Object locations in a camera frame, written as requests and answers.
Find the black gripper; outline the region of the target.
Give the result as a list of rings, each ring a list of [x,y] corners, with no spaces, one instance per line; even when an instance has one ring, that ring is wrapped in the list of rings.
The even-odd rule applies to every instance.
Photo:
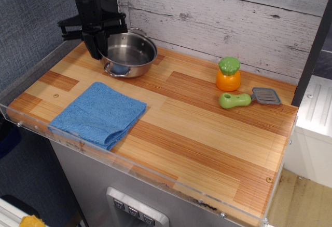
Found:
[[[75,0],[75,3],[78,15],[58,22],[62,37],[83,39],[91,57],[100,60],[101,55],[108,54],[108,37],[128,31],[126,14],[105,11],[101,0]]]

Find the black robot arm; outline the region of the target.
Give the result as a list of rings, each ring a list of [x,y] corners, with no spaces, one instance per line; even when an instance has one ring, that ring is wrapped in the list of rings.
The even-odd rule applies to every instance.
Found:
[[[107,56],[110,35],[128,31],[126,14],[103,9],[102,0],[75,0],[75,3],[78,15],[58,22],[62,38],[81,39],[94,59]]]

